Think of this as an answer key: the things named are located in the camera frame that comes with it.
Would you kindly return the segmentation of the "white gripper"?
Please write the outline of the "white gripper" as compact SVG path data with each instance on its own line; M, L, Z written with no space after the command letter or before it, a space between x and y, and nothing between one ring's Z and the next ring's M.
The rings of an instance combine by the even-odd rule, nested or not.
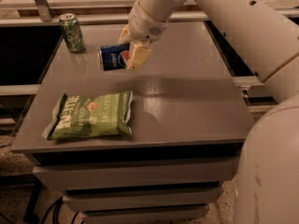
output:
M119 44L127 44L132 41L129 49L129 59L126 62L126 69L135 71L150 56L150 42L159 40L166 30L168 22L156 21L142 8L136 1L129 13L128 25L125 25L121 31Z

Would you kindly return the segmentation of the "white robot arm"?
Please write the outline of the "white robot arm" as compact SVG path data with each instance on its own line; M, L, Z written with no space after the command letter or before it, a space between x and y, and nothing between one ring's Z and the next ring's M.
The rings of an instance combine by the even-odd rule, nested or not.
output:
M131 43L128 69L187 0L137 0L121 33ZM251 128L242 147L234 224L299 224L299 26L260 0L194 0L277 105Z

